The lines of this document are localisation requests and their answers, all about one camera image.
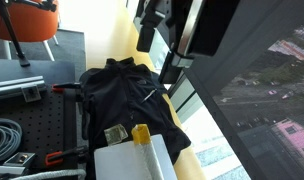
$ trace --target pink building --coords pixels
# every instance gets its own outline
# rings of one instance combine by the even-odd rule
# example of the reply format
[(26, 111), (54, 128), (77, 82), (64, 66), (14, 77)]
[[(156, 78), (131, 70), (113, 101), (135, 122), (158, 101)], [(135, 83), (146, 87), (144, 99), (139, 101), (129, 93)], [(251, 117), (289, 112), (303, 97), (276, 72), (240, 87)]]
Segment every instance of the pink building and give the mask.
[(281, 52), (286, 55), (293, 55), (299, 60), (304, 60), (304, 49), (300, 48), (292, 42), (285, 40), (277, 41), (271, 47), (269, 47), (269, 50), (274, 52)]
[(304, 128), (287, 118), (276, 123), (272, 130), (286, 146), (292, 157), (304, 167)]

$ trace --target table surface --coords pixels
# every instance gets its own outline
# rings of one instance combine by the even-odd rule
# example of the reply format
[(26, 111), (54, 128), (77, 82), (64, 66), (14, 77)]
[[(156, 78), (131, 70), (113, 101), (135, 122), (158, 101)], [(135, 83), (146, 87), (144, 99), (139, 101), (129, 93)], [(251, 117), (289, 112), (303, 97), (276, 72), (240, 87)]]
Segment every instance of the table surface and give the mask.
[[(87, 7), (84, 17), (86, 68), (103, 68), (107, 58), (122, 60), (134, 57), (136, 64), (146, 64), (154, 71), (147, 53), (138, 52), (138, 32), (122, 0), (96, 1)], [(173, 119), (181, 123), (167, 95)], [(191, 147), (181, 151), (174, 165), (178, 179), (205, 179), (200, 163)]]
[[(13, 109), (13, 107), (9, 111), (0, 109), (0, 112), (6, 112), (2, 116), (13, 117), (22, 126), (23, 137), (19, 150), (21, 152), (30, 150), (32, 153), (44, 155), (50, 153), (51, 149), (52, 151), (62, 151), (76, 147), (76, 114), (69, 113), (76, 111), (75, 93), (67, 90), (64, 95), (57, 95), (51, 91), (52, 84), (74, 82), (74, 65), (69, 62), (41, 60), (30, 61), (30, 63), (31, 66), (22, 68), (17, 60), (0, 60), (0, 81), (43, 76), (45, 84), (48, 86), (48, 91), (40, 101), (25, 103), (23, 96), (0, 101), (0, 107), (3, 102), (10, 101), (6, 104), (6, 108), (11, 109), (12, 106), (17, 106), (20, 109)], [(12, 115), (12, 112), (19, 113), (19, 115)], [(45, 167), (44, 164), (40, 164), (44, 163), (43, 158), (37, 157), (35, 161), (38, 163), (36, 168)], [(71, 168), (77, 168), (76, 159), (67, 159), (62, 165), (50, 170)]]

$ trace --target city view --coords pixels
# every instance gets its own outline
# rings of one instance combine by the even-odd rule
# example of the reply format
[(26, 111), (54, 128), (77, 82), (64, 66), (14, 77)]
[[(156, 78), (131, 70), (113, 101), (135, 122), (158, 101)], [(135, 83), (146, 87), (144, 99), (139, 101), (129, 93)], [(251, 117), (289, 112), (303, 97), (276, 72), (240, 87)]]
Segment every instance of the city view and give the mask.
[(214, 100), (269, 177), (304, 179), (304, 24)]

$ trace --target road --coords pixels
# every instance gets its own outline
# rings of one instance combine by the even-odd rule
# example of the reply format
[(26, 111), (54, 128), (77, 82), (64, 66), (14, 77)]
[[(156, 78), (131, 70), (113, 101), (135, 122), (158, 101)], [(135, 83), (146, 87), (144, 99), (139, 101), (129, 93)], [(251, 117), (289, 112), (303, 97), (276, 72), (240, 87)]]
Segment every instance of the road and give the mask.
[[(277, 94), (270, 95), (268, 91), (276, 90)], [(229, 84), (221, 92), (222, 95), (215, 96), (214, 100), (220, 107), (225, 117), (236, 128), (243, 131), (264, 123), (273, 124), (284, 120), (288, 116), (295, 116), (304, 113), (304, 103), (292, 99), (282, 99), (282, 96), (289, 91), (295, 95), (304, 92), (304, 83), (287, 84), (280, 86), (267, 85), (233, 85)], [(237, 122), (249, 122), (249, 127), (237, 127)]]

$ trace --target small label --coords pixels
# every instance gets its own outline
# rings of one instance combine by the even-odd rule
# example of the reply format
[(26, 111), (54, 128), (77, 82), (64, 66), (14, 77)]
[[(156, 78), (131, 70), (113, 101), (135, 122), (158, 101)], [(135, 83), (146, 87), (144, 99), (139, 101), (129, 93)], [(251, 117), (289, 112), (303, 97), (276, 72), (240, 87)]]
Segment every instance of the small label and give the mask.
[(142, 85), (143, 85), (143, 84), (146, 84), (146, 80), (141, 79), (141, 80), (137, 81), (137, 83), (138, 83), (138, 84), (142, 84)]
[(128, 133), (121, 124), (115, 125), (109, 129), (104, 130), (104, 134), (108, 146), (118, 144), (122, 142), (123, 139), (128, 137)]
[(25, 102), (33, 102), (41, 99), (41, 95), (37, 86), (29, 86), (21, 88)]

